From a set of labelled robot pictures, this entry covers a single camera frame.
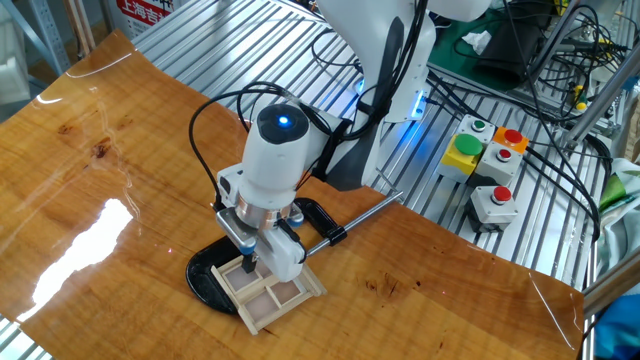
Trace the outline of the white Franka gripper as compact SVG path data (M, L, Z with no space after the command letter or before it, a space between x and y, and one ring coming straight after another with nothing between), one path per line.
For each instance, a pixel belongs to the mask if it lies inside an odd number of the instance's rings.
M305 250L286 227L295 185L251 181L241 166L220 171L217 180L225 208L217 212L216 221L243 255L245 273L255 271L258 257L280 281L296 278Z

